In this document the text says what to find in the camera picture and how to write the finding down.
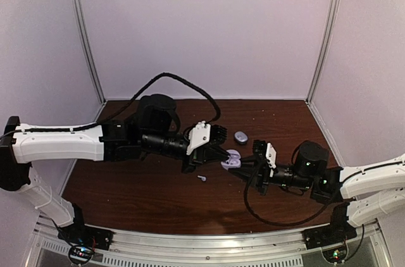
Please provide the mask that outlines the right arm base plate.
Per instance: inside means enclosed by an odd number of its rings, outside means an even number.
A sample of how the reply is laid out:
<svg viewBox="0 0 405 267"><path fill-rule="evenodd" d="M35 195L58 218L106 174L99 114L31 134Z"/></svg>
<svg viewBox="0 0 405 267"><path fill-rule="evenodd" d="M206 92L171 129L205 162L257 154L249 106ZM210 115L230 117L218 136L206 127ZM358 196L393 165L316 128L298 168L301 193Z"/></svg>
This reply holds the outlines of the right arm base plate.
<svg viewBox="0 0 405 267"><path fill-rule="evenodd" d="M325 225L306 229L302 232L307 250L343 243L357 237L357 231L352 226Z"/></svg>

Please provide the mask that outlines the lilac stem earbud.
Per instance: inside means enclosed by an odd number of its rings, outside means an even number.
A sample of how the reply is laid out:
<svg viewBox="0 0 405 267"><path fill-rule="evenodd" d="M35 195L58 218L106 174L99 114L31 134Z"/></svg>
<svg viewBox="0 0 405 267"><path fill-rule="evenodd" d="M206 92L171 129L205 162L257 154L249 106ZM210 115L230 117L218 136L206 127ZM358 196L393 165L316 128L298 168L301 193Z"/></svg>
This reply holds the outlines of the lilac stem earbud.
<svg viewBox="0 0 405 267"><path fill-rule="evenodd" d="M202 182L205 182L207 180L207 178L205 176L202 175L198 175L197 176Z"/></svg>
<svg viewBox="0 0 405 267"><path fill-rule="evenodd" d="M223 167L230 167L234 165L234 160L232 158L228 158L226 161L221 162Z"/></svg>

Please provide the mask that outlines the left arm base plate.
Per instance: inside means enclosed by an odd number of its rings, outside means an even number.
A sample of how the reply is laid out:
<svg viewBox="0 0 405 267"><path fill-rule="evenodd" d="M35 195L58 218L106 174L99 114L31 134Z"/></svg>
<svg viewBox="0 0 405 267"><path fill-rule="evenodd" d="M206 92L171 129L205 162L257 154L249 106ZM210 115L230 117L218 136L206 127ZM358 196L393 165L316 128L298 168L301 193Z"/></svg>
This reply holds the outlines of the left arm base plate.
<svg viewBox="0 0 405 267"><path fill-rule="evenodd" d="M81 245L91 249L108 251L113 240L111 230L85 225L82 228L70 225L68 227L57 227L58 238L64 240L68 245Z"/></svg>

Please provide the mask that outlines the grey-purple earbud charging case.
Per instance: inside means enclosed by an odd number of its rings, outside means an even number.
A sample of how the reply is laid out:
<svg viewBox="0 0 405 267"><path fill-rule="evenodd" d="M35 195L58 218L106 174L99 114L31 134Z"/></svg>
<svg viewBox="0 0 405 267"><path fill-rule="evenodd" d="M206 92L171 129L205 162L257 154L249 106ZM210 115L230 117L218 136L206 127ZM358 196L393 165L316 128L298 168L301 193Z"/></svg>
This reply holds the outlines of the grey-purple earbud charging case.
<svg viewBox="0 0 405 267"><path fill-rule="evenodd" d="M234 139L235 139L236 143L238 143L240 145L247 144L247 142L249 140L248 136L242 131L235 132L234 133Z"/></svg>

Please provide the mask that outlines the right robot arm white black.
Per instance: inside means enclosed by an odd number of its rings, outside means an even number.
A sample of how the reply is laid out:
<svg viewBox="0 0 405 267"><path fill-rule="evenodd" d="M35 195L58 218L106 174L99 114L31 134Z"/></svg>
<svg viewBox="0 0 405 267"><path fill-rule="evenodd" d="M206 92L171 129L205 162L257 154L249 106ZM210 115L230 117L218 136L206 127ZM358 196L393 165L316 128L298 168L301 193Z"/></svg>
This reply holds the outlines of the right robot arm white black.
<svg viewBox="0 0 405 267"><path fill-rule="evenodd" d="M364 166L330 168L329 151L308 140L294 149L288 165L277 163L277 152L271 143L256 140L252 151L252 156L243 158L238 151L229 150L229 157L222 166L245 182L243 198L246 209L267 225L303 225L335 204L324 236L329 242L336 243L349 230L404 208L404 156ZM248 193L254 188L265 195L271 185L284 192L296 189L299 196L309 192L310 198L322 207L301 221L280 223L266 220L253 210Z"/></svg>

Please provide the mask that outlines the round lilac earbud case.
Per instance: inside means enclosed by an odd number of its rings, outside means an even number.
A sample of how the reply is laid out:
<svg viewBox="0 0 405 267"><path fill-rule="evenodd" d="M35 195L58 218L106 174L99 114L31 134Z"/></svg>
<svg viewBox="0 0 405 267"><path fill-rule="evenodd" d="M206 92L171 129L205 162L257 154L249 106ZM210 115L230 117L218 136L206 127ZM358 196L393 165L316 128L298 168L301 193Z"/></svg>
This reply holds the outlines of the round lilac earbud case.
<svg viewBox="0 0 405 267"><path fill-rule="evenodd" d="M228 159L226 161L222 161L221 166L226 170L240 168L241 167L240 153L235 149L229 149L227 150L227 153Z"/></svg>

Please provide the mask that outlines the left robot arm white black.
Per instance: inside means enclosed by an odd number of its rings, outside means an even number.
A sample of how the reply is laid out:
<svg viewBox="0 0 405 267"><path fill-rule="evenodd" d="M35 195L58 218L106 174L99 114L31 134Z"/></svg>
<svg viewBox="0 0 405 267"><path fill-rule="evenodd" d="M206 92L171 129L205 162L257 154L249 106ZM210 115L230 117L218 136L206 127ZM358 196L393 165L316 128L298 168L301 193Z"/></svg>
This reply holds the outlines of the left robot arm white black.
<svg viewBox="0 0 405 267"><path fill-rule="evenodd" d="M32 162L54 159L126 161L142 154L159 154L182 162L182 173L198 166L224 162L230 155L222 148L227 130L206 121L187 133L179 126L176 102L163 94L140 99L134 115L125 120L106 120L88 128L38 127L9 118L1 137L1 189L19 192L50 217L77 244L85 244L91 231L81 209L44 183L32 169Z"/></svg>

